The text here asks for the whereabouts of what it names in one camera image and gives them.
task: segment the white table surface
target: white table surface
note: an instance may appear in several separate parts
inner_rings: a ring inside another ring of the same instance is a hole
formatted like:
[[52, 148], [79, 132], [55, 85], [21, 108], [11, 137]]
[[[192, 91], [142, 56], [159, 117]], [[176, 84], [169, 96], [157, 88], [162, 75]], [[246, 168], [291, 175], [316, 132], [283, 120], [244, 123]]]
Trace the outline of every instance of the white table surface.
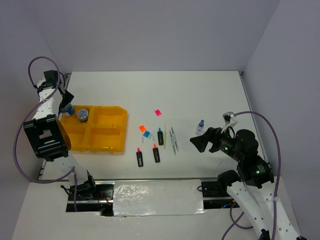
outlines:
[[[127, 110], [127, 130], [123, 153], [73, 152], [81, 166], [96, 179], [205, 178], [236, 169], [237, 163], [222, 152], [199, 153], [189, 139], [197, 124], [204, 128], [223, 127], [222, 114], [248, 111], [249, 105], [237, 71], [127, 71], [73, 72], [68, 90], [74, 105], [120, 106]], [[156, 116], [155, 110], [162, 112]], [[256, 134], [250, 114], [238, 117], [235, 130]], [[169, 129], [166, 149], [159, 146], [161, 163], [156, 164], [153, 142], [144, 139], [140, 125], [155, 135], [164, 125], [173, 127], [179, 152], [174, 156]], [[144, 167], [138, 167], [136, 151], [142, 150]], [[61, 171], [47, 163], [42, 179], [56, 179]]]
[[[229, 209], [210, 209], [198, 215], [103, 217], [97, 212], [66, 212], [67, 195], [61, 183], [30, 183], [13, 233], [13, 240], [220, 240], [232, 221]], [[282, 179], [279, 197], [299, 232]], [[233, 216], [241, 213], [235, 208]], [[249, 226], [246, 216], [239, 221]], [[225, 240], [256, 240], [253, 229], [232, 228]]]

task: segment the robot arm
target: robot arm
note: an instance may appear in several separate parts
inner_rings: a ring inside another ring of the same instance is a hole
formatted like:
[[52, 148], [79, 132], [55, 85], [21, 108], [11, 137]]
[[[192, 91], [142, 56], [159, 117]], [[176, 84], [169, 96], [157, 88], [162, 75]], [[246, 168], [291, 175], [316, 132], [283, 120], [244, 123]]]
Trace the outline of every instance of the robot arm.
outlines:
[[[44, 76], [45, 79], [41, 79], [37, 84], [40, 102], [55, 90], [58, 81], [57, 71], [45, 72]], [[39, 106], [32, 120], [23, 124], [23, 129], [38, 158], [44, 158], [47, 162], [56, 164], [63, 174], [67, 174], [74, 168], [74, 172], [68, 175], [71, 192], [74, 191], [74, 174], [76, 173], [78, 194], [90, 199], [96, 190], [95, 181], [69, 151], [70, 138], [57, 117], [62, 112], [67, 116], [72, 114], [73, 108], [70, 102], [73, 97], [63, 86], [60, 86], [59, 91]]]
[[[259, 239], [270, 240], [269, 231], [274, 229], [274, 174], [270, 165], [258, 155], [258, 141], [255, 134], [241, 129], [231, 137], [230, 129], [237, 124], [232, 112], [223, 115], [226, 125], [223, 128], [209, 127], [201, 136], [190, 139], [203, 153], [208, 142], [212, 143], [211, 153], [222, 151], [237, 161], [237, 172], [227, 171], [218, 176], [221, 191], [233, 197], [254, 227]], [[247, 192], [249, 189], [256, 200]], [[277, 240], [305, 240], [291, 225], [284, 207], [277, 197], [276, 235]]]

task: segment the pink sticky note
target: pink sticky note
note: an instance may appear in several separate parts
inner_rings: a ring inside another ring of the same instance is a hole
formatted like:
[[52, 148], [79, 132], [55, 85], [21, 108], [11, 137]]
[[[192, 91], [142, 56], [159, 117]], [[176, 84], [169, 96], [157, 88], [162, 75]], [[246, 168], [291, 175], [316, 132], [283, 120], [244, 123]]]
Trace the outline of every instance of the pink sticky note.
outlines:
[[159, 110], [159, 109], [155, 110], [155, 114], [156, 114], [157, 116], [160, 116], [160, 115], [161, 115], [160, 110]]

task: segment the pen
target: pen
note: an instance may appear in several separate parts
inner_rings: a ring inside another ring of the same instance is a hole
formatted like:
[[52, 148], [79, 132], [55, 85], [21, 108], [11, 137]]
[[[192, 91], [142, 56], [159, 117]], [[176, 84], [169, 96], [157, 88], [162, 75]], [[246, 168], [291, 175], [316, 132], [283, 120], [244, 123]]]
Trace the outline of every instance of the pen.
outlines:
[[161, 146], [164, 144], [164, 135], [163, 135], [160, 127], [159, 127], [159, 131], [157, 134], [158, 134], [158, 143]]
[[142, 159], [142, 152], [138, 148], [138, 151], [136, 152], [136, 159], [138, 161], [138, 167], [143, 167], [144, 166], [144, 161]]
[[166, 149], [166, 142], [167, 142], [167, 125], [164, 125], [164, 133], [163, 133], [163, 147]]
[[159, 150], [158, 150], [158, 148], [157, 148], [155, 143], [153, 144], [152, 151], [153, 151], [154, 161], [156, 163], [160, 163]]
[[172, 148], [173, 148], [174, 155], [177, 156], [175, 143], [174, 143], [174, 138], [172, 137], [172, 133], [171, 133], [170, 130], [169, 130], [169, 133], [170, 133], [170, 138], [171, 138], [171, 143], [172, 143]]
[[179, 152], [178, 143], [177, 143], [177, 139], [176, 139], [176, 134], [175, 134], [175, 131], [174, 131], [174, 129], [172, 127], [171, 127], [171, 131], [172, 131], [172, 135], [173, 135], [173, 141], [174, 141], [174, 144], [175, 144], [175, 148]]

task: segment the white wall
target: white wall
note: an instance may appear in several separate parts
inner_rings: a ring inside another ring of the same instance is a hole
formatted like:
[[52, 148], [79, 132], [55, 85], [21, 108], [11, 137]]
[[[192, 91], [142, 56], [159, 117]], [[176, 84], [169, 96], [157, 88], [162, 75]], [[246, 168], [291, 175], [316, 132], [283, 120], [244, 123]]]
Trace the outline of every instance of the white wall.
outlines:
[[[0, 238], [8, 240], [15, 229], [29, 184], [16, 170], [12, 153], [19, 122], [38, 102], [37, 92], [29, 81], [28, 64], [34, 57], [53, 55], [36, 25], [16, 0], [1, 1], [0, 29]], [[35, 79], [42, 72], [53, 69], [51, 64], [38, 61], [32, 68]], [[41, 161], [33, 154], [23, 130], [21, 133], [18, 159], [25, 172], [35, 177]]]
[[243, 70], [279, 0], [21, 2], [71, 72]]
[[[248, 66], [244, 82], [254, 110], [273, 124], [284, 184], [299, 227], [319, 239], [320, 1], [281, 0]], [[259, 121], [268, 159], [277, 166], [270, 129]]]

